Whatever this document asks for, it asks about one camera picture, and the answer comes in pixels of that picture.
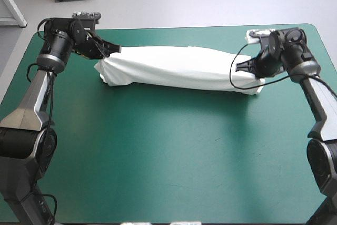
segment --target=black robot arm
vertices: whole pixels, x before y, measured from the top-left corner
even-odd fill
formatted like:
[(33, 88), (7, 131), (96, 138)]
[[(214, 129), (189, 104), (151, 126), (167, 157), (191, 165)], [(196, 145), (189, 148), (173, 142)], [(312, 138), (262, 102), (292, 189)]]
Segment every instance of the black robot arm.
[(45, 23), (45, 42), (36, 61), (39, 69), (18, 108), (0, 122), (0, 192), (22, 225), (55, 223), (37, 181), (56, 149), (51, 111), (48, 115), (46, 108), (57, 74), (64, 71), (71, 52), (89, 59), (120, 52), (119, 45), (95, 33), (100, 17), (100, 13), (75, 13), (72, 18), (40, 23)]
[(246, 71), (258, 78), (273, 77), (287, 71), (294, 83), (299, 83), (316, 119), (308, 134), (312, 138), (307, 156), (320, 192), (326, 195), (308, 225), (337, 224), (337, 98), (319, 77), (320, 66), (306, 44), (300, 28), (272, 31), (270, 34), (250, 32), (259, 39), (261, 51), (257, 57), (236, 65), (236, 71)]

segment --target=metal arm segment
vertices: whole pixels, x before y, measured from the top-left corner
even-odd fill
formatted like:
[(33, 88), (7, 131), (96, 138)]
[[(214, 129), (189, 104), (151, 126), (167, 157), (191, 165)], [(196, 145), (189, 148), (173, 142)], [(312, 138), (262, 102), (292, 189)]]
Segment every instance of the metal arm segment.
[(20, 105), (0, 122), (2, 128), (40, 131), (47, 126), (46, 108), (49, 98), (49, 78), (46, 71), (37, 71)]

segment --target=white cloth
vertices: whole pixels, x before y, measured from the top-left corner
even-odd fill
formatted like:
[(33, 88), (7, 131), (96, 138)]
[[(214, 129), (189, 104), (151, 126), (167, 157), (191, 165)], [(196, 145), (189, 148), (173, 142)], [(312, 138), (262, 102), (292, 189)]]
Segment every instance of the white cloth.
[[(199, 90), (236, 91), (256, 94), (262, 89), (239, 90), (230, 84), (235, 54), (202, 47), (122, 47), (121, 53), (99, 60), (95, 68), (110, 86), (132, 82)], [(254, 74), (235, 71), (235, 64), (251, 57), (239, 55), (232, 67), (232, 82), (238, 87), (264, 84)]]

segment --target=green tabletop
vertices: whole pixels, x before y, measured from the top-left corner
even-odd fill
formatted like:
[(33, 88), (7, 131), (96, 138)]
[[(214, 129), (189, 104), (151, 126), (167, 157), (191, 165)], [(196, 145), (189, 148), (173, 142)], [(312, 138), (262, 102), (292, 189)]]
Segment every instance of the green tabletop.
[[(299, 26), (337, 89), (337, 74), (309, 24), (100, 30), (122, 46), (201, 46), (236, 53), (245, 33)], [(19, 104), (26, 69), (43, 41), (33, 36), (0, 106)], [(255, 56), (258, 45), (243, 54)], [(55, 82), (58, 147), (43, 193), (59, 222), (303, 223), (324, 199), (306, 159), (314, 118), (290, 80), (259, 95), (131, 84), (109, 87), (95, 61), (72, 55)], [(0, 200), (0, 221), (16, 221)]]

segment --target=cloth bundle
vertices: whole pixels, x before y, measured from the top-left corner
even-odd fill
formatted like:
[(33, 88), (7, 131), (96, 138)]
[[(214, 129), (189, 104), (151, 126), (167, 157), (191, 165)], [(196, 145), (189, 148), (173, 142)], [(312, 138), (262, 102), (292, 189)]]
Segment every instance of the cloth bundle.
[[(239, 90), (230, 83), (235, 54), (202, 47), (146, 46), (122, 47), (121, 53), (99, 60), (95, 65), (102, 80), (110, 86), (133, 82), (199, 90), (259, 93), (262, 87)], [(236, 63), (249, 60), (238, 55), (232, 66), (232, 82), (238, 87), (264, 84), (254, 74), (235, 71)]]

